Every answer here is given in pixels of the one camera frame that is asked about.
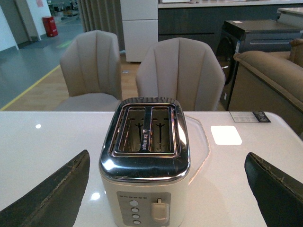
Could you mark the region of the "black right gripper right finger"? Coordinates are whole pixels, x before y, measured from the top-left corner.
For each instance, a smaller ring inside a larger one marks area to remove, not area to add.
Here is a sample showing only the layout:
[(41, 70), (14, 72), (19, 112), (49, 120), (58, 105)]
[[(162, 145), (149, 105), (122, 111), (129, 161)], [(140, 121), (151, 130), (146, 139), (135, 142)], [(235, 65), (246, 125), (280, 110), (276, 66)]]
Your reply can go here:
[(250, 189), (268, 227), (303, 225), (303, 184), (250, 152), (244, 169)]

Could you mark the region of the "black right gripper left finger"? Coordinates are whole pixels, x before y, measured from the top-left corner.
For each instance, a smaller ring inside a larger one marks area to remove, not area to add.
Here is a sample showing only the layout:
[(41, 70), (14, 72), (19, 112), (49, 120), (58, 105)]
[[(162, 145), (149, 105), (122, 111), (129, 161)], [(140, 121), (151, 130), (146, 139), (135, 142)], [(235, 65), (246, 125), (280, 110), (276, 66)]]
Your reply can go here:
[(0, 212), (2, 227), (72, 227), (89, 179), (83, 150), (26, 195)]

